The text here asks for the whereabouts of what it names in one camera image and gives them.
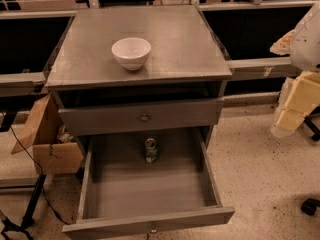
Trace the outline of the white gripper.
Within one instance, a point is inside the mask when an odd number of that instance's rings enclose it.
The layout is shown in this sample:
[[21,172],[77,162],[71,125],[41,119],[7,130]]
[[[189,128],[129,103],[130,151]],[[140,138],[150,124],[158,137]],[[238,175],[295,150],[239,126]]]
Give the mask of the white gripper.
[[288,137],[320,105],[320,73],[303,71],[296,79],[287,78],[282,85],[279,108],[276,109],[270,132],[277,138]]

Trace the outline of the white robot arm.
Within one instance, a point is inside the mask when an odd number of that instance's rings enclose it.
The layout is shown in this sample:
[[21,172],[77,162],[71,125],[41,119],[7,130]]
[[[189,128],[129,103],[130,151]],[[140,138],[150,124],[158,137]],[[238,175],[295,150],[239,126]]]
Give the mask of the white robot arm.
[[279,95],[271,133],[278,137],[293,134],[320,105],[320,2],[317,1],[296,27],[275,42],[270,51],[290,56],[293,66],[302,70],[287,78]]

